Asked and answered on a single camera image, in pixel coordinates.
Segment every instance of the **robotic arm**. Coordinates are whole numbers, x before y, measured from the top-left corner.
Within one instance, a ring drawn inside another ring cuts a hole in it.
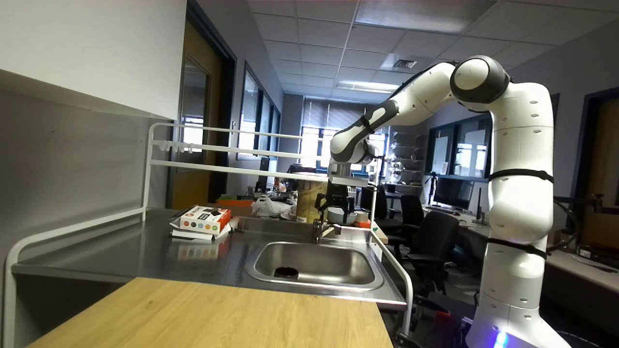
[[[381,126],[419,124],[448,101],[489,110],[493,120],[487,190],[491,238],[466,344],[568,346],[539,317],[545,242],[553,224],[553,112],[543,85],[512,83],[487,56],[458,66],[437,64],[338,132],[330,141],[330,157],[336,163],[371,161],[373,149],[365,143],[369,134]]]

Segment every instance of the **door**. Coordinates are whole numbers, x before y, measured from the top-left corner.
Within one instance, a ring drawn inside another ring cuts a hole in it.
[[[592,166],[582,244],[619,250],[619,99],[603,101],[595,114]]]
[[[222,93],[222,58],[187,21],[183,47],[183,81],[180,124],[220,126],[220,93]],[[212,134],[183,130],[174,136],[185,143],[214,145]],[[199,149],[183,149],[174,155],[181,163],[212,165],[214,153]],[[210,188],[214,174],[203,170],[170,170],[170,207],[189,209],[193,205],[210,203]]]

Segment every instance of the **blue light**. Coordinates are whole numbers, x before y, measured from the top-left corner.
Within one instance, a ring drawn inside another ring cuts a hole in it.
[[[499,331],[497,339],[495,339],[495,346],[493,348],[505,348],[508,344],[508,337],[505,331]]]

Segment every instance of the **sink basin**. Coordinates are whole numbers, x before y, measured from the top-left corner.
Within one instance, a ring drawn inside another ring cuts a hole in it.
[[[255,253],[249,275],[267,282],[371,290],[383,284],[373,263],[358,250],[272,242]]]

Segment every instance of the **computer monitor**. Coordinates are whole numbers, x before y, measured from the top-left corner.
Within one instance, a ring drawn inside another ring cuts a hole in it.
[[[456,211],[466,211],[472,192],[474,184],[468,180],[437,178],[433,203],[448,205]]]

